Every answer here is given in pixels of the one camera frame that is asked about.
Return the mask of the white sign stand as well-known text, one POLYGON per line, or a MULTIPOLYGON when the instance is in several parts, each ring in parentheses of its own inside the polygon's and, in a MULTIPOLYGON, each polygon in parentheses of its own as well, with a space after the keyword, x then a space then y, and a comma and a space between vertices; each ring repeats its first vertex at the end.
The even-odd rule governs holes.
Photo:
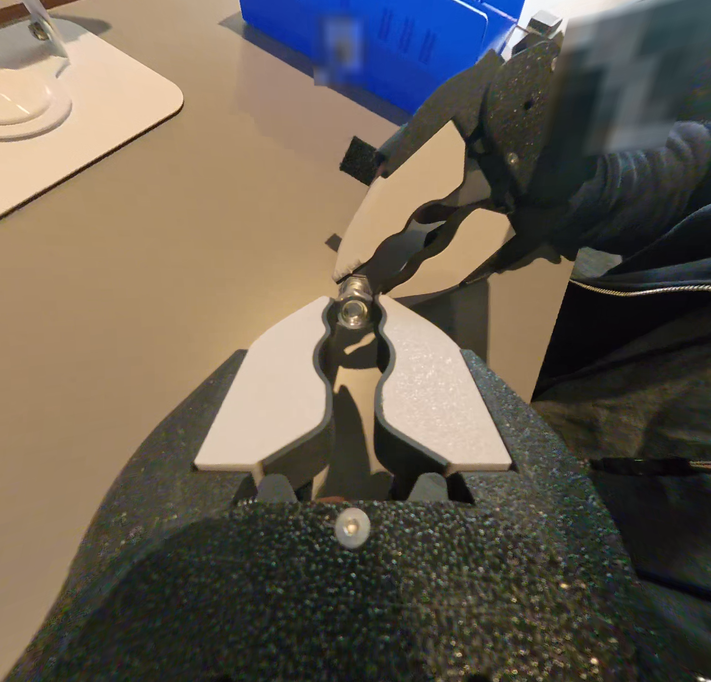
POLYGON ((177 115, 183 93, 91 31, 21 0, 1 28, 1 216, 177 115))

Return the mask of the steel hex bolt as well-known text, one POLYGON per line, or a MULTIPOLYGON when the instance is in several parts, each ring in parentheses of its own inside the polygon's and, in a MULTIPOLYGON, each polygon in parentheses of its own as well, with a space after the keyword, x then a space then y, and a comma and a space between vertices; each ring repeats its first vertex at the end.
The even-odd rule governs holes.
POLYGON ((338 284, 339 303, 358 301, 371 304, 379 294, 378 284, 374 286, 366 275, 349 275, 338 284))

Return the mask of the steel hex nut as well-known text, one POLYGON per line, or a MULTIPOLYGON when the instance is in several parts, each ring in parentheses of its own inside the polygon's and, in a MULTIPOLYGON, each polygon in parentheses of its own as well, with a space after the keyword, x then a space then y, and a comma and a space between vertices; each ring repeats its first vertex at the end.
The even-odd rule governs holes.
POLYGON ((338 301, 336 320, 344 329, 362 331, 373 323, 373 301, 363 296, 351 295, 338 301))

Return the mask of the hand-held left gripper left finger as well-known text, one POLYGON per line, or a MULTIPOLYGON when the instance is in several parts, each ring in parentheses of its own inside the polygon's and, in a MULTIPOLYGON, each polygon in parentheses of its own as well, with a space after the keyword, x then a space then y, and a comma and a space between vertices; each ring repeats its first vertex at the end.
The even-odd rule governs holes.
POLYGON ((333 389, 321 365, 333 299, 321 296, 247 350, 193 464, 202 472, 323 472, 333 389))

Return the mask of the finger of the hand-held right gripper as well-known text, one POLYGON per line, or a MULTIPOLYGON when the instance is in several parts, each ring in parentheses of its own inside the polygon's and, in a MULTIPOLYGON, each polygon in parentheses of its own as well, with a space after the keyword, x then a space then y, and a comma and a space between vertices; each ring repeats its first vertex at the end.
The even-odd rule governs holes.
POLYGON ((378 293, 394 299, 434 295, 459 285, 513 236, 509 217, 482 206, 457 208, 378 293))
POLYGON ((466 155, 465 139, 451 119, 389 176, 378 176, 342 237, 333 281, 354 275, 422 206, 458 189, 464 182, 466 155))

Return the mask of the large blue plastic bin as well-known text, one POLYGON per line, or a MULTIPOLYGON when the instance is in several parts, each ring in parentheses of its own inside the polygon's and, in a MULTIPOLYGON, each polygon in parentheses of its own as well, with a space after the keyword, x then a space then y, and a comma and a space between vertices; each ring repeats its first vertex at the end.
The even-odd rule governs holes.
POLYGON ((525 0, 239 0, 246 23, 305 55, 315 81, 357 87, 413 114, 489 50, 525 0))

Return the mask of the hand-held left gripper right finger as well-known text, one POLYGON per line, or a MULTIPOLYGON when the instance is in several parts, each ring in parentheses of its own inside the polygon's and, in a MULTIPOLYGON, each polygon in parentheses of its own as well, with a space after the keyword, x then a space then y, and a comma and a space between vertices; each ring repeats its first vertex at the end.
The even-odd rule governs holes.
POLYGON ((462 351, 389 296, 376 299, 387 365, 375 389, 375 453, 391 472, 504 472, 512 459, 462 351))

